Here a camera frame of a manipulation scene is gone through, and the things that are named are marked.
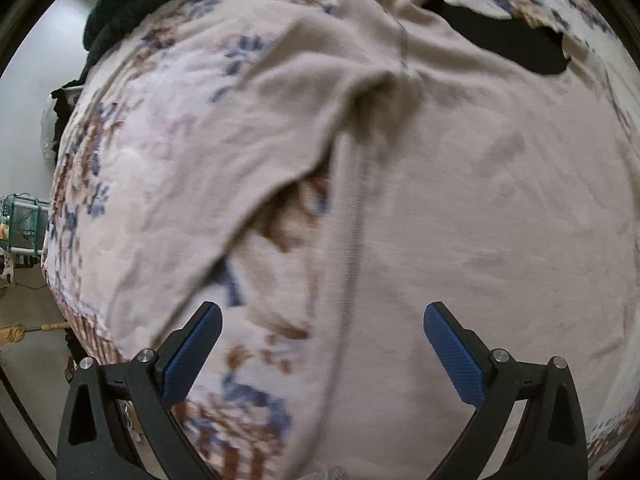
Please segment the teal metal rack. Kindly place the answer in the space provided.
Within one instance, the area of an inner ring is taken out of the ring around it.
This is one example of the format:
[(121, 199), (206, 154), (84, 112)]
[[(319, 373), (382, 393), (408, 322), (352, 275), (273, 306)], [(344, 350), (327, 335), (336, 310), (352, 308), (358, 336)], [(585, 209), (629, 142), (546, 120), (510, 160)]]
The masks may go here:
[(49, 203), (27, 193), (1, 199), (1, 249), (18, 268), (40, 263), (48, 225)]

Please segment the black folded garment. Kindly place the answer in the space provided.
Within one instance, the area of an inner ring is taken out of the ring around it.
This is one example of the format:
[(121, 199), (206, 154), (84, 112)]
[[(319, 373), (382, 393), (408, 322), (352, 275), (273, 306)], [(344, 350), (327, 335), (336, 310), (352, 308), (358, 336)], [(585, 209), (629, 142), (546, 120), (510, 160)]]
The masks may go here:
[(563, 34), (546, 25), (529, 25), (524, 18), (490, 18), (445, 0), (427, 0), (421, 8), (439, 15), (458, 34), (477, 47), (500, 55), (530, 72), (559, 75), (570, 58), (563, 50)]

